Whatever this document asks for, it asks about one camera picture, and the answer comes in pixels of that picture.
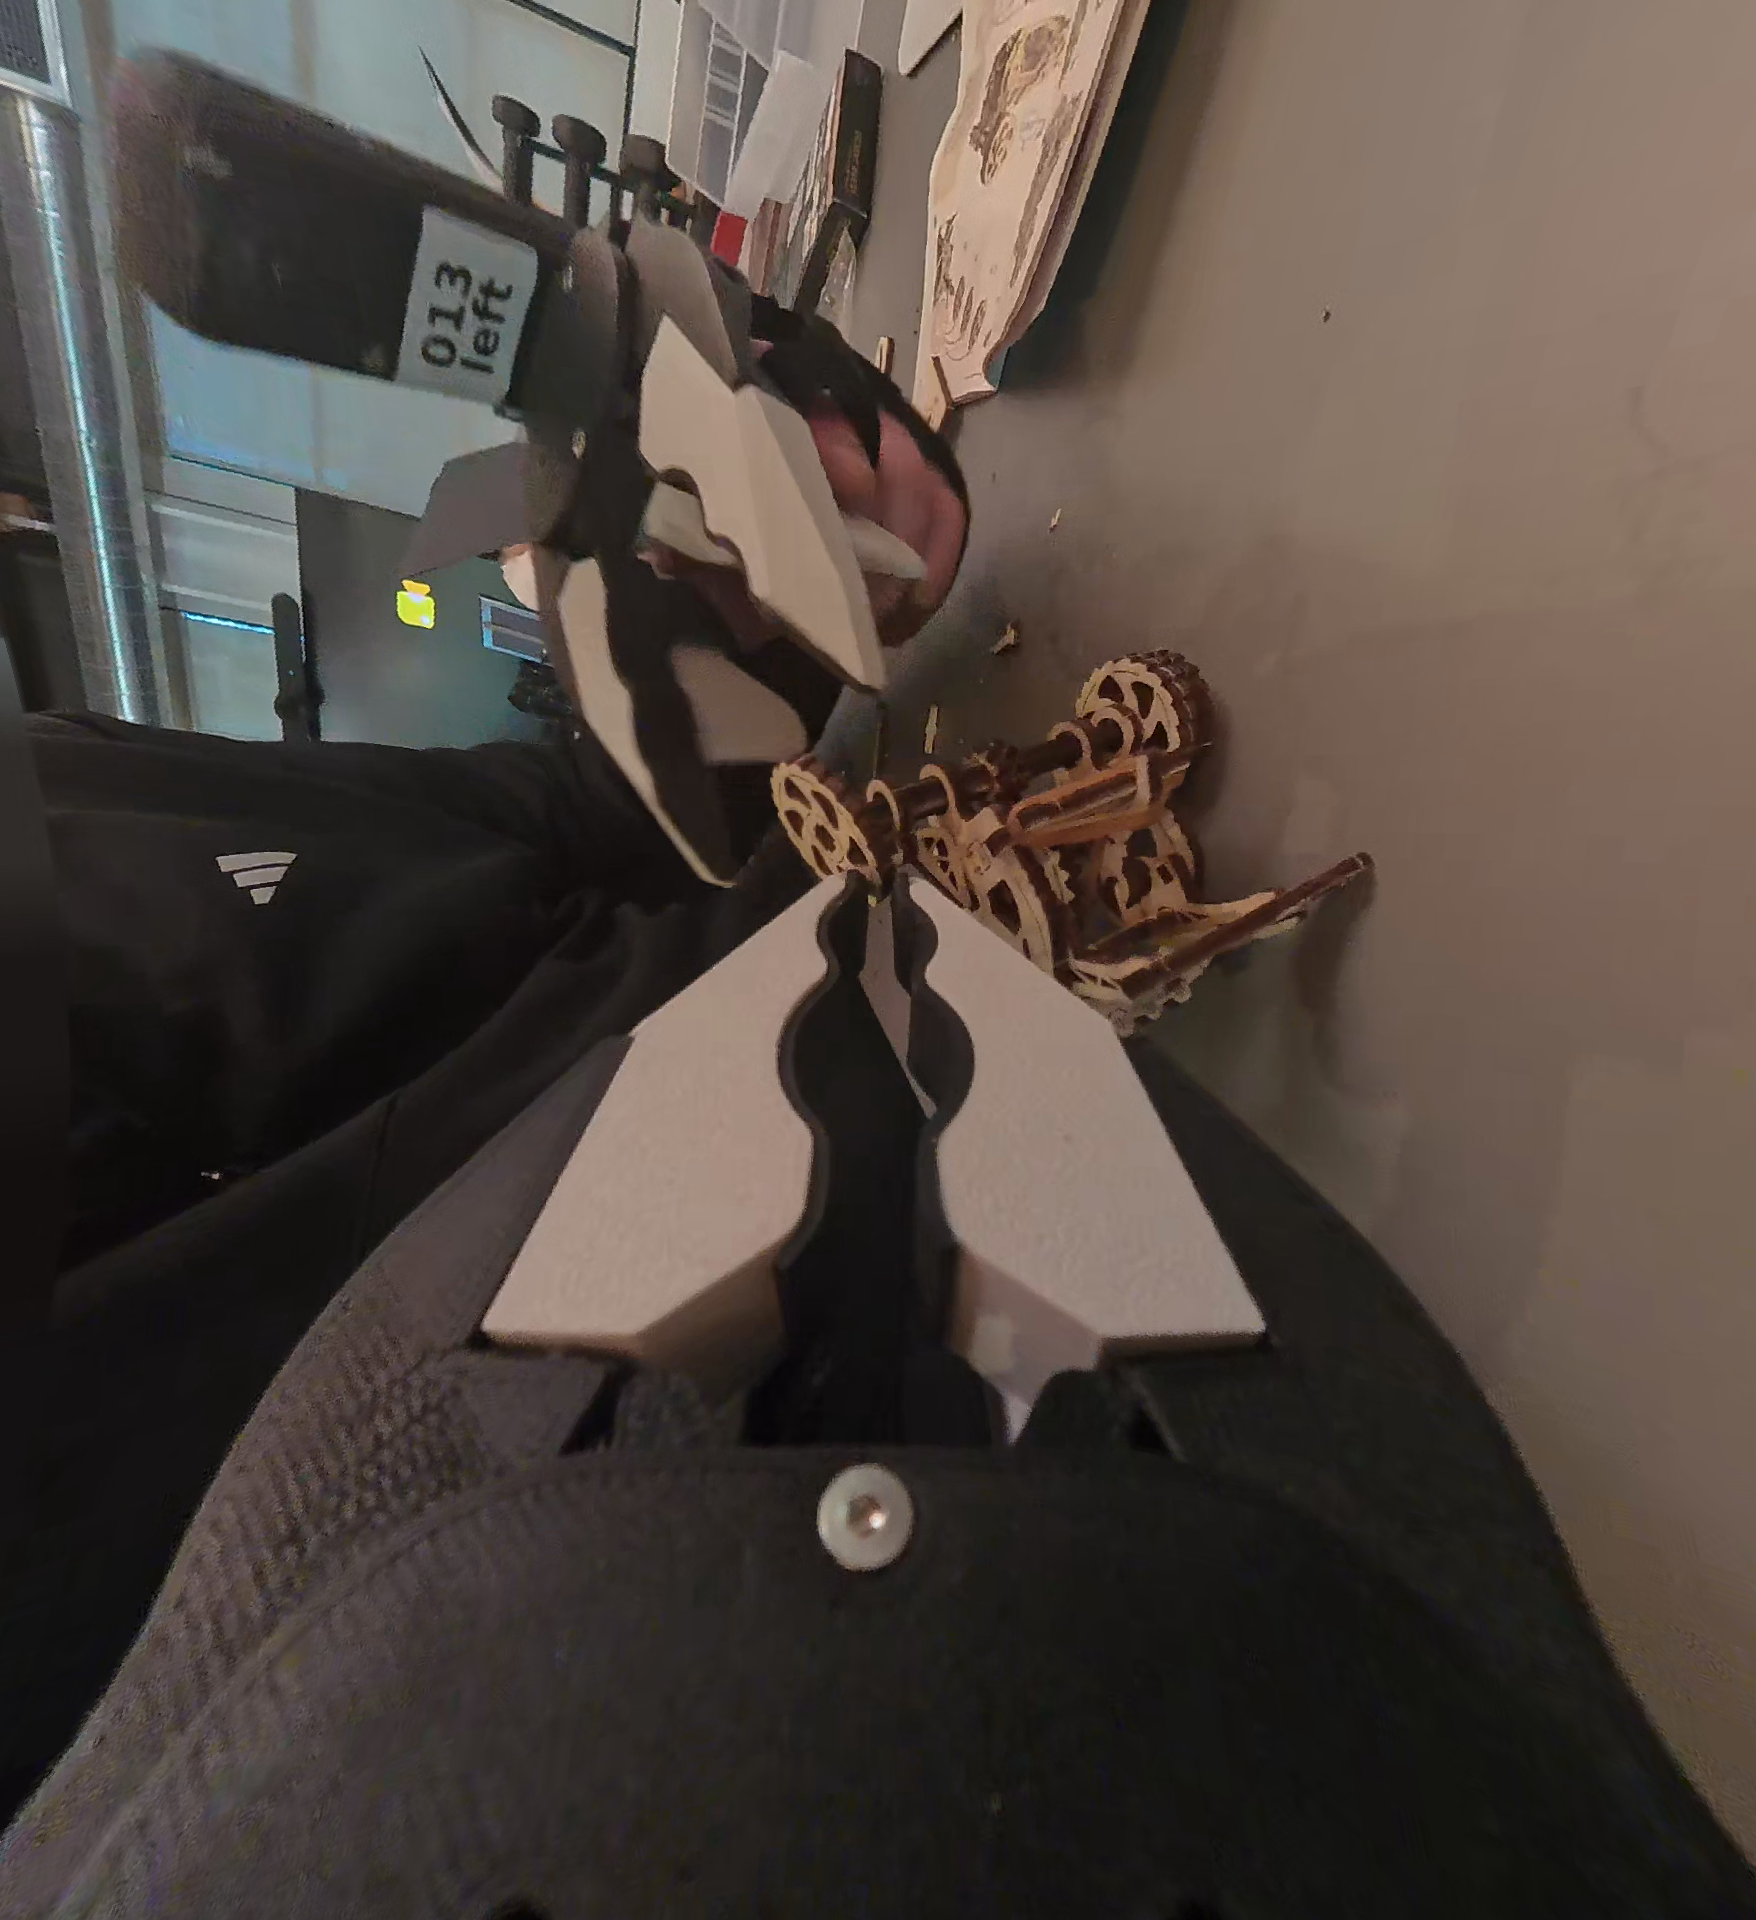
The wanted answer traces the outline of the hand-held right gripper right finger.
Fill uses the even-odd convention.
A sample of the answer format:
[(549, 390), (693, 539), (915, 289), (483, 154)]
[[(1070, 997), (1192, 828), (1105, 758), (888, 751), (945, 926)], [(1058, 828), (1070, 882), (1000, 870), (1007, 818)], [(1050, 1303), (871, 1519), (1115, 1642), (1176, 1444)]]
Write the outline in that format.
[(1068, 1370), (1250, 1349), (1265, 1312), (1122, 1042), (928, 878), (888, 897), (938, 1335), (1027, 1429)]

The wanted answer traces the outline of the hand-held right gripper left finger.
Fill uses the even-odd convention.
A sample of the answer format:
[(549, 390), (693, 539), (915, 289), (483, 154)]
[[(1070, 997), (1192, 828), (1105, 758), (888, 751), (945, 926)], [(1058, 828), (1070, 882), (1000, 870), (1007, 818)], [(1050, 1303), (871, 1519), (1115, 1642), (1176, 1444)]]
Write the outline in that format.
[(852, 878), (809, 882), (625, 1042), (483, 1335), (607, 1361), (775, 1361), (775, 1263), (809, 1209), (818, 1130), (783, 1042), (837, 979)]

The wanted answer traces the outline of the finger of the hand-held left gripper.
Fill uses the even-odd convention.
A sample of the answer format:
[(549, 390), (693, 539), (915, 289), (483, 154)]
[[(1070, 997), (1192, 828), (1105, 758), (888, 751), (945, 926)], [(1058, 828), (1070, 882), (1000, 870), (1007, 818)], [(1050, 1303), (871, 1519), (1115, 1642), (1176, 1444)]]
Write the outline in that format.
[(666, 321), (639, 381), (639, 455), (653, 482), (681, 482), (702, 500), (707, 542), (739, 552), (757, 605), (846, 687), (888, 687), (870, 602), (870, 570), (888, 577), (888, 530), (837, 506), (818, 439), (783, 396), (730, 389)]
[(770, 834), (770, 771), (818, 741), (818, 660), (745, 648), (692, 578), (574, 559), (552, 602), (574, 707), (684, 870), (739, 882)]

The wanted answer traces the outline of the wooden wheel disc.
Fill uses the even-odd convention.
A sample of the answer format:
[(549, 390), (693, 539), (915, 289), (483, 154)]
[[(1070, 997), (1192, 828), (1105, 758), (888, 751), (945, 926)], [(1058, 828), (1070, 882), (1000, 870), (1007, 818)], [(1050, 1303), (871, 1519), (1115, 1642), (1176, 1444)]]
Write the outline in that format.
[(770, 774), (775, 819), (818, 878), (884, 882), (884, 846), (870, 828), (870, 804), (818, 751), (783, 758)]

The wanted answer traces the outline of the wooden buggy model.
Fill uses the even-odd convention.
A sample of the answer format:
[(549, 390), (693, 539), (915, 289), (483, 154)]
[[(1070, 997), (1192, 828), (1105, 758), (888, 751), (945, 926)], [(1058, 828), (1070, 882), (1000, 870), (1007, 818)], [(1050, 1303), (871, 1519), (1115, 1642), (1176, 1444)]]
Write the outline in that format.
[(928, 878), (958, 911), (1134, 1037), (1197, 979), (1373, 875), (1337, 856), (1292, 889), (1200, 901), (1200, 846), (1176, 819), (1197, 762), (1105, 758), (1077, 719), (1046, 741), (928, 758), (915, 779), (852, 788), (884, 846), (884, 882)]

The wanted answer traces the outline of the thick wooden wheel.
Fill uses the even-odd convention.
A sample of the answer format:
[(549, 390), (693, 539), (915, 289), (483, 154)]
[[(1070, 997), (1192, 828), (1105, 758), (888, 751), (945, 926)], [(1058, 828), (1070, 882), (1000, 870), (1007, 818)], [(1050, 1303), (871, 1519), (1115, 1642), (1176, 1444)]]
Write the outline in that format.
[(1105, 758), (1197, 762), (1216, 707), (1200, 668), (1176, 648), (1105, 660), (1077, 698), (1077, 727)]

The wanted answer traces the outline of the person's left hand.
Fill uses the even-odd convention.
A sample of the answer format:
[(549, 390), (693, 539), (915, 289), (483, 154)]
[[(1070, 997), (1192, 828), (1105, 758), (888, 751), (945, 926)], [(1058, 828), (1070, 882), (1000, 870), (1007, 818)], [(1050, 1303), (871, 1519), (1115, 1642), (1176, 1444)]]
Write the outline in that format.
[(877, 407), (877, 455), (870, 455), (858, 424), (832, 396), (803, 407), (803, 424), (837, 506), (871, 517), (921, 559), (921, 578), (870, 577), (877, 637), (907, 648), (940, 611), (968, 552), (970, 506), (960, 468), (915, 407)]

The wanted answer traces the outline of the black dumbbell rack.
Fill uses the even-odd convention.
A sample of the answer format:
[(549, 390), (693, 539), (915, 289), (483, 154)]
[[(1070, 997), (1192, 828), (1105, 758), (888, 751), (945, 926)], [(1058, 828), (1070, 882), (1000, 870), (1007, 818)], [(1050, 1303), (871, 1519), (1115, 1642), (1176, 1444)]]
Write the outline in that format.
[(634, 225), (657, 220), (684, 235), (710, 235), (702, 199), (671, 165), (657, 134), (622, 134), (618, 165), (607, 161), (607, 134), (593, 119), (552, 114), (549, 123), (510, 95), (494, 97), (494, 119), (503, 133), (503, 194), (510, 204), (533, 204), (537, 161), (558, 165), (558, 220), (586, 225)]

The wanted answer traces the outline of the instruction booklet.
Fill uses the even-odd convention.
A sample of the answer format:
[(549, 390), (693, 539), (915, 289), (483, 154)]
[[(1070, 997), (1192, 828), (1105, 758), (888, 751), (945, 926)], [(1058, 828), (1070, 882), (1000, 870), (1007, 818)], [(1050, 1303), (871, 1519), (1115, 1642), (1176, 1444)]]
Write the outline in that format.
[(1000, 390), (1077, 235), (1144, 0), (968, 0), (909, 17), (899, 69), (958, 28), (958, 105), (928, 158), (909, 396), (928, 424)]

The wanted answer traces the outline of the person's black clothing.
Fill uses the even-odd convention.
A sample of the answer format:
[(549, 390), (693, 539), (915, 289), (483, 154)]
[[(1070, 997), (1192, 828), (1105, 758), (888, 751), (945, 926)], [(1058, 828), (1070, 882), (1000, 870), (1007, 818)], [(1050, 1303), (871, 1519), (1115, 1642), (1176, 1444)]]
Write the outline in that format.
[(0, 1318), (0, 1833), (137, 1642), (348, 1271), (594, 1042), (809, 889), (763, 779), (702, 882), (586, 739), (240, 741), (26, 719), (67, 1042), (45, 1309)]

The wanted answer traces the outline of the silver ventilation duct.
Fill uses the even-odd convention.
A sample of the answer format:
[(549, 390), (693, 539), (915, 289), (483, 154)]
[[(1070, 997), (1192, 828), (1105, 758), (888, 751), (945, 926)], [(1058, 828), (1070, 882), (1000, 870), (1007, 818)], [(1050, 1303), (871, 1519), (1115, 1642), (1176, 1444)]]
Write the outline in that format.
[(0, 88), (0, 225), (77, 687), (93, 712), (160, 727), (171, 668), (150, 595), (141, 459), (123, 396), (84, 140), (62, 105), (18, 88)]

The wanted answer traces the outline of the black post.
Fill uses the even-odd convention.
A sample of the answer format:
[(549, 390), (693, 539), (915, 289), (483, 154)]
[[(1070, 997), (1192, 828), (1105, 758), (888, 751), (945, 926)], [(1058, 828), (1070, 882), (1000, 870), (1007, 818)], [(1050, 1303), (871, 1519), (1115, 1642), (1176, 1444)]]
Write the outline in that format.
[(277, 589), (270, 595), (270, 668), (277, 668), (277, 727), (280, 741), (319, 741), (319, 675), (315, 675), (315, 648), (309, 648), (309, 611), (297, 589)]

